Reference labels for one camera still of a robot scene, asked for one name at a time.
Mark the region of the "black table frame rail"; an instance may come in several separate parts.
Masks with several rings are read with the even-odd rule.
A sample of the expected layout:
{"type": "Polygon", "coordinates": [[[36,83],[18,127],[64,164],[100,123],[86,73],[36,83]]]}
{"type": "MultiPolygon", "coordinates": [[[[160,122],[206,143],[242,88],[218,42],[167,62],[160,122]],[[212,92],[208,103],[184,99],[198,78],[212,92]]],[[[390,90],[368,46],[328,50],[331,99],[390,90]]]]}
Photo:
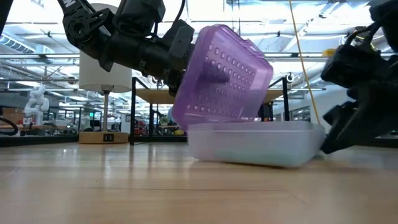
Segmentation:
{"type": "MultiPolygon", "coordinates": [[[[0,137],[0,147],[27,146],[37,144],[56,144],[67,142],[78,142],[78,135],[64,136],[23,136],[23,137],[0,137]]],[[[186,136],[136,136],[134,143],[139,142],[187,142],[186,136]]],[[[398,149],[398,139],[376,138],[360,146],[386,147],[398,149]]]]}

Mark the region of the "white lamp with wooden base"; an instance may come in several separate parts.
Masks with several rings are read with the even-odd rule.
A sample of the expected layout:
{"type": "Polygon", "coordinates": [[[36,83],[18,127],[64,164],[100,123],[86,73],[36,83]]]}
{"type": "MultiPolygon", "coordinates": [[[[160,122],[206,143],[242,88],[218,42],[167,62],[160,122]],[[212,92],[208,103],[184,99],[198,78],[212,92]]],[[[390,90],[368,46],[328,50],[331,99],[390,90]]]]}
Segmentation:
{"type": "Polygon", "coordinates": [[[123,144],[129,142],[129,134],[119,131],[108,131],[109,94],[125,93],[132,90],[132,70],[114,63],[111,71],[100,67],[97,59],[80,52],[79,87],[83,90],[102,93],[103,114],[102,128],[99,131],[82,131],[79,133],[80,144],[123,144]]]}

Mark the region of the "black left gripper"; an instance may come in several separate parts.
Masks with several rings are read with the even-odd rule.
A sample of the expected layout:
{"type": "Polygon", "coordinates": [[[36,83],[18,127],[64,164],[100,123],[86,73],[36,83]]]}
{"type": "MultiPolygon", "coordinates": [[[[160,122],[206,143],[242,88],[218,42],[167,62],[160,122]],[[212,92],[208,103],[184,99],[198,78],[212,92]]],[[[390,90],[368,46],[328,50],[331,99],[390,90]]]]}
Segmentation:
{"type": "MultiPolygon", "coordinates": [[[[169,86],[169,94],[175,96],[182,82],[190,57],[190,45],[172,41],[171,46],[162,39],[130,38],[113,34],[105,47],[105,70],[109,72],[114,63],[137,70],[163,80],[169,86]]],[[[222,70],[213,66],[194,69],[196,84],[224,84],[229,81],[222,70]]]]}

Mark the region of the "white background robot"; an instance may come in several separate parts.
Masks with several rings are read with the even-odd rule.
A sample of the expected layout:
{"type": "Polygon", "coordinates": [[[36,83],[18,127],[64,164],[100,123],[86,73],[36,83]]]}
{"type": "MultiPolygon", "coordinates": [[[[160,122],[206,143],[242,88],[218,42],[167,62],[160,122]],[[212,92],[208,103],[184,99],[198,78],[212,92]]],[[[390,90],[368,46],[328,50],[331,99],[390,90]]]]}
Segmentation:
{"type": "Polygon", "coordinates": [[[34,116],[34,124],[42,125],[44,112],[49,110],[49,99],[44,97],[46,87],[35,86],[29,93],[29,100],[24,107],[24,117],[34,116]]]}

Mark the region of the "black-framed wooden shelf riser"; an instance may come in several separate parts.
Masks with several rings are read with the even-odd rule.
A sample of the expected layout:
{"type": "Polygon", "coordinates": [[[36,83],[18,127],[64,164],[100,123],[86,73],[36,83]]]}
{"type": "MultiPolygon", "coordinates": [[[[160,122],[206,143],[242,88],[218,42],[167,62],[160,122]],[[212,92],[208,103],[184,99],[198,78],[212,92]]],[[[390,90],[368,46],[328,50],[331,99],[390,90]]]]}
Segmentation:
{"type": "MultiPolygon", "coordinates": [[[[136,134],[135,129],[135,121],[132,120],[130,125],[130,145],[133,145],[137,142],[186,142],[187,138],[184,135],[159,135],[156,133],[157,128],[176,128],[176,126],[169,125],[158,125],[154,123],[155,115],[160,115],[158,109],[154,109],[154,105],[164,105],[164,104],[173,104],[174,98],[169,95],[168,90],[155,90],[150,89],[145,83],[143,83],[138,77],[132,77],[132,92],[131,92],[131,116],[136,115],[137,110],[137,100],[139,97],[143,99],[146,103],[149,103],[149,129],[147,134],[136,134]]],[[[264,102],[262,103],[259,111],[261,112],[261,121],[265,121],[265,109],[264,106],[268,105],[268,120],[273,120],[273,109],[272,105],[276,101],[282,101],[284,105],[284,112],[289,112],[289,88],[287,86],[287,79],[282,77],[272,83],[270,88],[267,91],[267,95],[265,97],[264,102]]]]}

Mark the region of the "purple studded plastic lid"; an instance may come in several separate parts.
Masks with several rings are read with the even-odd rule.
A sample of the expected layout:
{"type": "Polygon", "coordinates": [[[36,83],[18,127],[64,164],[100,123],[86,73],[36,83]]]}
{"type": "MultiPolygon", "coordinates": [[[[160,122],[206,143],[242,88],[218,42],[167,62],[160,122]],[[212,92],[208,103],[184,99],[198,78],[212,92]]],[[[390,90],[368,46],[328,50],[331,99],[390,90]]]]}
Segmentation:
{"type": "Polygon", "coordinates": [[[252,120],[265,100],[274,70],[263,52],[227,25],[204,27],[197,37],[172,108],[183,129],[191,124],[252,120]],[[196,84],[194,69],[213,66],[229,81],[196,84]]]}

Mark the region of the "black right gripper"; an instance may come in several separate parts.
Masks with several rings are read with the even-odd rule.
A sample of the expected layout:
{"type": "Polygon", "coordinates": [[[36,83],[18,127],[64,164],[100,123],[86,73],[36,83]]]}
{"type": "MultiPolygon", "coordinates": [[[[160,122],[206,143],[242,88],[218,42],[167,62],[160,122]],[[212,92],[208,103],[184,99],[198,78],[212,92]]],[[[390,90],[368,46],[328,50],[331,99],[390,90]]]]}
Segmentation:
{"type": "Polygon", "coordinates": [[[354,99],[323,115],[331,126],[321,151],[331,154],[398,129],[398,74],[385,77],[356,74],[348,78],[346,94],[354,99]]]}

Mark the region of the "clear plastic container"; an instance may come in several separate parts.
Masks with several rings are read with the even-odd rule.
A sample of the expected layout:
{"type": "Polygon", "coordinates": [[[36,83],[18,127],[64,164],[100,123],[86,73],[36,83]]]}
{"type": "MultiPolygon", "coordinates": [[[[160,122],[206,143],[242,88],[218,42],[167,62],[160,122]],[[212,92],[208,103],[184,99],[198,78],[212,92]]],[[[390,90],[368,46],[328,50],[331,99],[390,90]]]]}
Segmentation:
{"type": "Polygon", "coordinates": [[[188,148],[213,151],[313,151],[318,154],[324,128],[306,121],[206,123],[188,130],[188,148]]]}

